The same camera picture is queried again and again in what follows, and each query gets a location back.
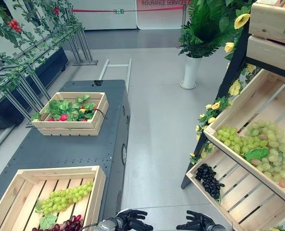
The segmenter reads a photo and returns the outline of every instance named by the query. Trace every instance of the wooden crate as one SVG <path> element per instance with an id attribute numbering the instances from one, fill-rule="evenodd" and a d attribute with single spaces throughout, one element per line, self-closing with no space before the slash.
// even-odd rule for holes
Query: wooden crate
<path id="1" fill-rule="evenodd" d="M 284 29 L 285 8 L 262 0 L 252 4 L 247 56 L 285 70 Z"/>
<path id="2" fill-rule="evenodd" d="M 39 227 L 37 199 L 49 198 L 53 190 L 64 190 L 93 181 L 89 196 L 59 214 L 57 223 L 82 215 L 84 225 L 97 223 L 106 175 L 100 166 L 18 170 L 0 200 L 0 231 L 31 231 Z"/>
<path id="3" fill-rule="evenodd" d="M 241 129 L 259 119 L 276 122 L 279 127 L 285 130 L 285 78 L 266 70 L 261 70 L 253 78 L 241 94 L 235 98 L 233 106 L 219 114 L 216 121 L 210 124 L 204 133 L 218 148 L 285 200 L 285 189 L 280 188 L 277 183 L 259 172 L 253 165 L 216 138 L 216 131 L 224 126 Z M 246 128 L 243 129 L 240 135 L 245 136 L 246 130 Z"/>
<path id="4" fill-rule="evenodd" d="M 68 100 L 75 102 L 75 97 L 83 97 L 84 95 L 90 95 L 90 98 L 86 100 L 86 103 L 96 103 L 98 109 L 106 114 L 109 103 L 104 92 L 57 92 L 51 100 Z M 32 121 L 32 124 L 38 128 L 43 135 L 91 135 L 97 136 L 104 120 L 104 116 L 100 111 L 96 111 L 87 122 L 77 121 L 48 121 L 51 118 L 51 114 L 44 113 L 44 110 L 48 108 L 50 101 L 40 111 L 41 120 Z"/>
<path id="5" fill-rule="evenodd" d="M 195 179 L 206 163 L 217 173 L 221 203 L 213 199 Z M 285 201 L 220 150 L 199 161 L 186 174 L 236 231 L 268 230 L 285 221 Z"/>

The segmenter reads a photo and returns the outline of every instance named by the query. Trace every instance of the gray metal table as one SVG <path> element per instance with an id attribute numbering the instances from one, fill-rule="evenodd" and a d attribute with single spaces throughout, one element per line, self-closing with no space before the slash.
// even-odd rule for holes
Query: gray metal table
<path id="1" fill-rule="evenodd" d="M 99 219 L 116 215 L 123 193 L 122 157 L 126 155 L 130 110 L 123 80 L 101 83 L 94 86 L 93 81 L 71 81 L 60 90 L 107 94 L 108 119 L 104 120 L 99 135 L 43 136 L 32 128 L 0 175 L 0 199 L 18 169 L 99 165 L 107 177 Z"/>

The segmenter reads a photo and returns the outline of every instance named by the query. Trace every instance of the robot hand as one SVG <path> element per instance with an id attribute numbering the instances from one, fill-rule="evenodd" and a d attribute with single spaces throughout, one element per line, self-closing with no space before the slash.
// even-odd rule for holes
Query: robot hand
<path id="1" fill-rule="evenodd" d="M 122 225 L 122 227 L 117 230 L 128 231 L 134 229 L 136 231 L 152 231 L 153 227 L 151 225 L 147 225 L 138 220 L 144 220 L 147 214 L 147 212 L 132 209 L 119 213 L 115 219 L 118 221 L 118 224 Z"/>
<path id="2" fill-rule="evenodd" d="M 187 213 L 191 215 L 191 216 L 186 216 L 186 219 L 190 221 L 184 225 L 176 226 L 177 230 L 208 231 L 211 230 L 209 228 L 215 225 L 214 221 L 210 217 L 202 213 L 196 213 L 190 210 L 187 210 Z"/>

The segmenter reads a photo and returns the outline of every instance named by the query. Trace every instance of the tile floor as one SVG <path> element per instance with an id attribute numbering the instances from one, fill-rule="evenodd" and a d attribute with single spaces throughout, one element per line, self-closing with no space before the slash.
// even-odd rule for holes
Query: tile floor
<path id="1" fill-rule="evenodd" d="M 98 79 L 106 59 L 126 64 L 132 58 L 129 87 L 131 124 L 122 208 L 149 212 L 147 223 L 155 230 L 173 230 L 186 222 L 186 210 L 213 217 L 231 230 L 219 212 L 192 184 L 180 188 L 189 153 L 197 144 L 194 128 L 204 106 L 217 94 L 227 61 L 220 49 L 202 61 L 197 87 L 184 90 L 184 56 L 176 48 L 93 50 L 97 66 L 70 64 L 49 89 L 55 93 L 66 81 Z M 104 79 L 125 79 L 127 68 L 109 67 Z M 14 128 L 0 147 L 0 172 L 30 130 L 26 121 Z"/>

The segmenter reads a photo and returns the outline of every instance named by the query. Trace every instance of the black planter box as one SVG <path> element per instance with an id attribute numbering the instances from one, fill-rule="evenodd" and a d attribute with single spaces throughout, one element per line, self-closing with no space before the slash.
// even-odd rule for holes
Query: black planter box
<path id="1" fill-rule="evenodd" d="M 36 74 L 43 85 L 47 88 L 55 80 L 60 71 L 65 70 L 67 63 L 68 59 L 64 53 L 64 50 L 60 48 L 43 65 L 41 65 L 39 69 L 37 69 Z M 40 90 L 37 88 L 32 79 L 28 77 L 27 81 L 35 93 L 39 95 Z M 12 94 L 26 110 L 31 110 L 28 103 L 16 90 L 14 90 Z M 14 124 L 19 125 L 23 119 L 24 116 L 7 98 L 0 100 L 0 128 L 7 128 Z"/>

